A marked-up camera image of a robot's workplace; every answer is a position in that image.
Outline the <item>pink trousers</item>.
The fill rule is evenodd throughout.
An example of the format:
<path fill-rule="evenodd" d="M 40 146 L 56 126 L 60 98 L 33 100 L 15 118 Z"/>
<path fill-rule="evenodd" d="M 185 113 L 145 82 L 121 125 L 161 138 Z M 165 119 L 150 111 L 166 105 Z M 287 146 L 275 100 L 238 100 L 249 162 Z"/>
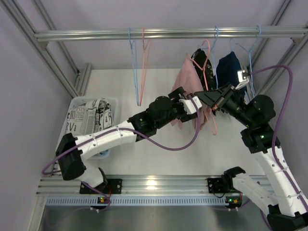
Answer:
<path fill-rule="evenodd" d="M 179 87 L 182 87 L 187 93 L 203 91 L 201 80 L 188 53 L 186 54 L 182 67 L 176 77 L 171 91 L 174 91 Z M 209 109 L 204 103 L 202 103 L 202 108 L 199 110 L 199 112 L 199 118 L 201 120 L 200 129 L 202 129 L 208 121 Z"/>

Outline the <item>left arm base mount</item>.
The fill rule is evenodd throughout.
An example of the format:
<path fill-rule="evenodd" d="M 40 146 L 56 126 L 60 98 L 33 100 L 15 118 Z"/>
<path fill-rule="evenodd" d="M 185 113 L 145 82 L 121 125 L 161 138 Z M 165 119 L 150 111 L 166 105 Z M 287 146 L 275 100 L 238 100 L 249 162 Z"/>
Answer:
<path fill-rule="evenodd" d="M 104 194 L 121 194 L 122 179 L 108 179 L 107 181 L 95 187 L 95 189 Z M 95 194 L 96 192 L 93 189 L 90 189 L 89 187 L 81 183 L 79 193 L 80 194 Z"/>

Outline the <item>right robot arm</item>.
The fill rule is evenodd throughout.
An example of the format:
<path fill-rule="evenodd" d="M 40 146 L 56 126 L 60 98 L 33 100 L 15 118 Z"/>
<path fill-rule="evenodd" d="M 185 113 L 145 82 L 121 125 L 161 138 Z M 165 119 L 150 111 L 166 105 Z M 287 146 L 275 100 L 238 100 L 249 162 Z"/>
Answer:
<path fill-rule="evenodd" d="M 266 95 L 257 95 L 245 103 L 232 85 L 217 90 L 199 91 L 195 96 L 213 111 L 233 116 L 245 129 L 244 145 L 262 167 L 274 193 L 254 182 L 240 167 L 221 175 L 223 193 L 241 192 L 266 216 L 274 231 L 298 231 L 308 225 L 308 199 L 303 195 L 283 156 L 281 143 L 269 125 L 275 117 L 274 103 Z"/>

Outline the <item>pink hanger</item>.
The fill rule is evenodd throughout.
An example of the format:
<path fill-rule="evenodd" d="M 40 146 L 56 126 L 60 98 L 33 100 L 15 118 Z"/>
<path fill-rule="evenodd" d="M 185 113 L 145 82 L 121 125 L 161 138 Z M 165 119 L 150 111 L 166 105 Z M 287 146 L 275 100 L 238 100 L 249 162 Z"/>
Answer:
<path fill-rule="evenodd" d="M 211 54 L 210 42 L 209 40 L 205 39 L 191 56 L 191 61 L 200 79 L 203 90 L 205 91 L 215 90 L 217 86 L 215 73 L 213 71 L 213 67 L 209 59 L 210 54 Z M 205 108 L 204 110 L 205 122 L 208 123 L 212 135 L 215 136 L 217 135 L 218 129 L 214 115 L 215 114 L 212 112 L 210 108 L 208 107 Z"/>
<path fill-rule="evenodd" d="M 151 49 L 152 41 L 148 39 L 145 41 L 145 29 L 142 29 L 142 71 L 141 71 L 141 91 L 140 91 L 140 105 L 142 104 L 145 82 L 146 82 L 146 75 L 150 57 L 150 49 Z"/>

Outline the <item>light blue trousers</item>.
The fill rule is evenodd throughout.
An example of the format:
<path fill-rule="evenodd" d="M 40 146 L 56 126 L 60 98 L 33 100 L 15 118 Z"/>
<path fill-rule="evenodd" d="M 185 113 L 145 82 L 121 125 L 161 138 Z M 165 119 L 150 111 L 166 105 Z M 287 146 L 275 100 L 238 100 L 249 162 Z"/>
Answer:
<path fill-rule="evenodd" d="M 110 150 L 108 149 L 108 150 L 104 150 L 102 152 L 99 152 L 98 154 L 96 154 L 96 156 L 99 157 L 99 158 L 106 158 L 106 157 L 108 157 L 109 153 L 110 153 Z"/>

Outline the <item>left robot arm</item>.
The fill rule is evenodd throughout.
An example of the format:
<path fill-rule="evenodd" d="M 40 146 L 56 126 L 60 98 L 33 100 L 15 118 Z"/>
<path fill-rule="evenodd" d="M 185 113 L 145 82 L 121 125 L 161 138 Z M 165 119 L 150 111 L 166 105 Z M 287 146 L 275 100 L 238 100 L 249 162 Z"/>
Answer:
<path fill-rule="evenodd" d="M 63 180 L 79 180 L 92 188 L 107 183 L 100 167 L 89 159 L 94 155 L 126 143 L 149 140 L 158 129 L 174 120 L 186 122 L 200 118 L 202 103 L 194 94 L 186 94 L 182 87 L 168 96 L 160 96 L 142 111 L 111 128 L 83 136 L 65 134 L 56 150 Z"/>

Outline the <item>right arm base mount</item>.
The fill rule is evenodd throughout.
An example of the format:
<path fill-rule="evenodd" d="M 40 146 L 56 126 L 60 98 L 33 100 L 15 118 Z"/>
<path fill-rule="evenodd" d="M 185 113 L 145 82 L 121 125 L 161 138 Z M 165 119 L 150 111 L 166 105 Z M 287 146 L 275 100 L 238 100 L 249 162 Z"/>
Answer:
<path fill-rule="evenodd" d="M 230 193 L 231 188 L 226 180 L 223 178 L 208 178 L 208 191 L 211 194 Z"/>

